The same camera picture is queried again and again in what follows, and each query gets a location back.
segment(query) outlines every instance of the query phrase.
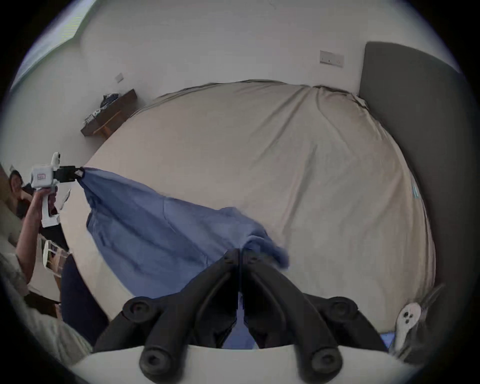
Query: wall socket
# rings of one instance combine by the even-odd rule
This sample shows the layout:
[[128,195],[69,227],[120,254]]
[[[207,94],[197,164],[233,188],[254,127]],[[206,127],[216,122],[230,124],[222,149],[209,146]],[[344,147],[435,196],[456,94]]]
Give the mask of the wall socket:
[[337,53],[320,51],[320,63],[336,65],[343,68],[343,55]]
[[115,80],[117,80],[117,83],[121,82],[123,80],[123,73],[119,73],[117,76],[115,76]]

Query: blue cloth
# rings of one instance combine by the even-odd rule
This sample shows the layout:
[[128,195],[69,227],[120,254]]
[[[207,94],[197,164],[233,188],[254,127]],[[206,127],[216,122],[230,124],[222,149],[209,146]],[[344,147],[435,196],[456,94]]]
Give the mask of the blue cloth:
[[179,292],[232,248],[262,252],[278,266],[288,266],[286,252],[262,225],[234,207],[215,210],[162,196],[95,168],[85,168],[78,181],[92,209],[87,229],[107,265],[135,296]]

